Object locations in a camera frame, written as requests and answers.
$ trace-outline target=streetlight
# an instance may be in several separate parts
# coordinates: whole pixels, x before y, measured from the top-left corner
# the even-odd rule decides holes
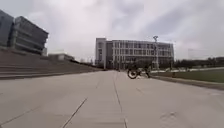
[[[159,70],[159,55],[158,55],[158,43],[157,43],[157,39],[158,39],[159,37],[158,36],[154,36],[153,37],[153,39],[155,40],[155,51],[156,51],[156,68],[157,68],[157,70]]]

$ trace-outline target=concrete pavement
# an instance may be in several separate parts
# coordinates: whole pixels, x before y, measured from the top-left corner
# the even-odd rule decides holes
[[[224,91],[97,72],[0,81],[2,128],[223,128]]]

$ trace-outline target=grass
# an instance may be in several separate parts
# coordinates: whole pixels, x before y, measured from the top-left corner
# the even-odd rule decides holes
[[[157,75],[172,77],[171,72],[158,73]],[[224,69],[207,70],[207,71],[192,71],[192,72],[176,72],[175,78],[224,83]]]

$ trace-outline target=cloudy sky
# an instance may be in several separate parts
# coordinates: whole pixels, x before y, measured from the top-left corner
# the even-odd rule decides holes
[[[95,38],[174,43],[175,58],[224,56],[223,0],[0,0],[47,30],[49,52],[94,58]]]

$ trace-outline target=pavement seam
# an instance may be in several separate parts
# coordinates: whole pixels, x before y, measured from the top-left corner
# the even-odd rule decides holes
[[[120,98],[119,98],[119,95],[118,95],[118,92],[117,92],[117,87],[116,87],[116,83],[115,83],[115,79],[117,78],[117,75],[113,78],[113,85],[114,85],[114,90],[116,92],[116,95],[117,95],[117,100],[118,100],[118,104],[120,106],[120,109],[121,109],[121,113],[123,114],[123,108],[121,106],[121,101],[120,101]],[[127,127],[127,121],[126,121],[126,118],[124,117],[124,126],[125,128],[128,128]]]
[[[63,125],[62,128],[65,128],[68,123],[72,120],[72,118],[76,115],[76,113],[78,113],[79,109],[83,106],[83,104],[87,101],[88,98],[86,98],[80,105],[79,107],[76,109],[76,111],[72,114],[72,116],[66,121],[66,123]]]
[[[40,107],[41,107],[41,106],[38,106],[38,107],[36,107],[36,108],[34,108],[34,109],[30,109],[29,111],[26,111],[26,112],[24,112],[24,113],[22,113],[22,114],[20,114],[20,115],[18,115],[18,116],[15,116],[15,117],[11,118],[10,120],[7,120],[7,121],[1,123],[0,126],[3,126],[3,125],[5,125],[5,124],[7,124],[7,123],[10,123],[11,121],[18,119],[18,118],[24,116],[25,114],[28,114],[28,113],[30,113],[30,112],[33,112],[33,111],[37,110],[37,109],[40,108]]]
[[[142,95],[145,95],[145,94],[142,92],[142,90],[140,90],[139,88],[136,88],[136,90],[137,90],[138,92],[140,92]]]
[[[99,81],[96,84],[96,89],[98,89],[98,87],[100,86],[100,83],[101,83],[101,79],[99,78]]]

